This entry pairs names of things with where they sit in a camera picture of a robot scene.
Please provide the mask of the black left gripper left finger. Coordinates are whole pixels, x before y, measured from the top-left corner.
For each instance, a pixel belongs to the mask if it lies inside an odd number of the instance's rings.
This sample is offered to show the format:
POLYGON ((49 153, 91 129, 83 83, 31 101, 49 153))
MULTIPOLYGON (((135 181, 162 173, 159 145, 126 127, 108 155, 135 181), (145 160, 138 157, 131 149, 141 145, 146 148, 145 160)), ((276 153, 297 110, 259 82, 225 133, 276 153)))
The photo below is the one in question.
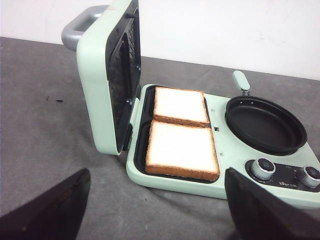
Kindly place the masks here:
POLYGON ((74 240, 91 187, 83 168, 35 199, 0 218, 2 240, 74 240))

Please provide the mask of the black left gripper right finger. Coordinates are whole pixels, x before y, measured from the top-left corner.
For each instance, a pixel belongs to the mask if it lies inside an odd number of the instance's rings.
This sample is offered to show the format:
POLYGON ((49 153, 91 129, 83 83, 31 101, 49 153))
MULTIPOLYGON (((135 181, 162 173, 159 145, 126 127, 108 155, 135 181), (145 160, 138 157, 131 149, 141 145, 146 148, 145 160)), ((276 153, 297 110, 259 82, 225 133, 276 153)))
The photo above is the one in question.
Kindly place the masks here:
POLYGON ((242 240, 318 240, 320 222, 285 203, 234 168, 225 171, 232 220, 242 240))

